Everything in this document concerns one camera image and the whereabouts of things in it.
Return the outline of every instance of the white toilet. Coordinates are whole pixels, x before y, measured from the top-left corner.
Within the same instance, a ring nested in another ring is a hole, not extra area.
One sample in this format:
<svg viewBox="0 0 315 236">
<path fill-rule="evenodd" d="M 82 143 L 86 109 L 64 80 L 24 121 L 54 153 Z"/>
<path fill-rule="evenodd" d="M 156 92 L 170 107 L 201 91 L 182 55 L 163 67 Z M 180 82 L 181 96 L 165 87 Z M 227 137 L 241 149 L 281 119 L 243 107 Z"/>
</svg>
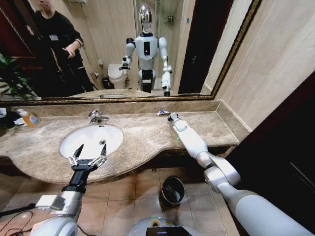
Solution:
<svg viewBox="0 0 315 236">
<path fill-rule="evenodd" d="M 109 81 L 114 85 L 115 89 L 124 89 L 126 86 L 127 72 L 126 70 L 119 70 L 121 64 L 108 65 Z"/>
</svg>

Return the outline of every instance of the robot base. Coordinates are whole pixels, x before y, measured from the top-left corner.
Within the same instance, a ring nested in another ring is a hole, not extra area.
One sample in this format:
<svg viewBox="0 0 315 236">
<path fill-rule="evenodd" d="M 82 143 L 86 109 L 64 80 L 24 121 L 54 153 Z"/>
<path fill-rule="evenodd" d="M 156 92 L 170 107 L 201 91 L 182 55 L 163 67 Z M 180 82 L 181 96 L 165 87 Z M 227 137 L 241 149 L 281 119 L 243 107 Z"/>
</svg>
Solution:
<svg viewBox="0 0 315 236">
<path fill-rule="evenodd" d="M 128 236 L 201 236 L 196 230 L 186 227 L 177 226 L 171 221 L 161 217 L 150 217 L 140 220 L 129 232 Z"/>
</svg>

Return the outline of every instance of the man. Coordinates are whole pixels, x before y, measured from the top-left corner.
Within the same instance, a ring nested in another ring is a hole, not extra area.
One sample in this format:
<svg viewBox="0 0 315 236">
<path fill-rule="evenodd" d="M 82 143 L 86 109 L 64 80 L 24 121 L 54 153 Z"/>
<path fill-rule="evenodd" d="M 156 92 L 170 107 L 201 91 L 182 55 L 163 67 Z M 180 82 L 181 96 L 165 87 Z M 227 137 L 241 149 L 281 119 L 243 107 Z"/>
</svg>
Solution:
<svg viewBox="0 0 315 236">
<path fill-rule="evenodd" d="M 40 11 L 35 13 L 35 22 L 45 45 L 51 48 L 59 71 L 66 77 L 72 91 L 69 95 L 93 91 L 87 72 L 83 66 L 79 49 L 83 39 L 67 17 L 55 10 L 52 0 L 34 0 Z"/>
</svg>

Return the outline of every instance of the soap bottle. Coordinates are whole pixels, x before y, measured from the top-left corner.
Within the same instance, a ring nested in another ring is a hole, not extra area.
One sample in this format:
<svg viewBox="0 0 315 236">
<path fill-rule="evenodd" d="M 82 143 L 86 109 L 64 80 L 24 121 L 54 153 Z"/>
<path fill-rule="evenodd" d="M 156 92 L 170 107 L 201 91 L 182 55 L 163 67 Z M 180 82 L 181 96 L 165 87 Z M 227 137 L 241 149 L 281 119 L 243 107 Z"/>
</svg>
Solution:
<svg viewBox="0 0 315 236">
<path fill-rule="evenodd" d="M 26 112 L 23 109 L 18 109 L 17 112 L 23 118 L 23 120 L 28 126 L 32 127 L 38 125 L 40 119 L 34 114 Z"/>
</svg>

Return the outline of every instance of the name badge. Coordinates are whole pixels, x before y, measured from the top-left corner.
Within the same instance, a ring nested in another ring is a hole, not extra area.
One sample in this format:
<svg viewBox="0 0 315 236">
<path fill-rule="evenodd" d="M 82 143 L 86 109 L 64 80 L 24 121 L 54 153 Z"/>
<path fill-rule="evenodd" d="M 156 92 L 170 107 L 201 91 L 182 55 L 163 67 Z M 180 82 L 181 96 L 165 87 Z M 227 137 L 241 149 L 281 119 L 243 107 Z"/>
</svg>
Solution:
<svg viewBox="0 0 315 236">
<path fill-rule="evenodd" d="M 49 35 L 51 41 L 59 41 L 58 36 L 55 34 Z"/>
</svg>

